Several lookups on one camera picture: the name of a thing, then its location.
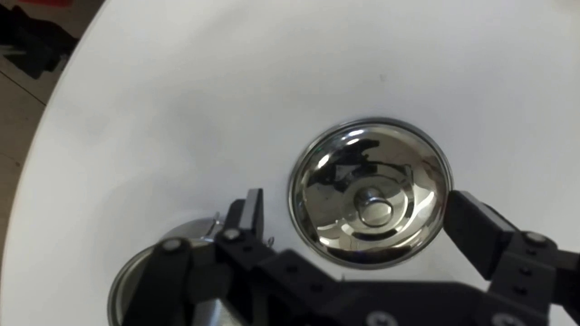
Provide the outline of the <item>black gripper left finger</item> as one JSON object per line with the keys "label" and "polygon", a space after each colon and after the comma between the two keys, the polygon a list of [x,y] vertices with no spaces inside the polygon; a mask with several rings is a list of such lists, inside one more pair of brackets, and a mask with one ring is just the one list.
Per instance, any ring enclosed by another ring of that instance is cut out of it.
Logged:
{"label": "black gripper left finger", "polygon": [[191,302],[200,299],[218,299],[231,284],[231,264],[220,259],[224,244],[238,244],[246,233],[260,237],[264,222],[262,190],[251,188],[244,199],[235,199],[213,241],[191,251],[193,270],[188,277],[188,297]]}

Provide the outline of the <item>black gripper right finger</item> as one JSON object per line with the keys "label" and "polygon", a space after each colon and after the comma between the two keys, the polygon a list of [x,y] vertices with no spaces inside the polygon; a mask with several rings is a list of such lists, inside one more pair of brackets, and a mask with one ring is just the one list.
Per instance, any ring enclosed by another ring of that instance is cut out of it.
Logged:
{"label": "black gripper right finger", "polygon": [[550,237],[519,230],[469,192],[447,193],[443,232],[489,282],[487,320],[547,320],[559,306],[580,320],[580,253]]}

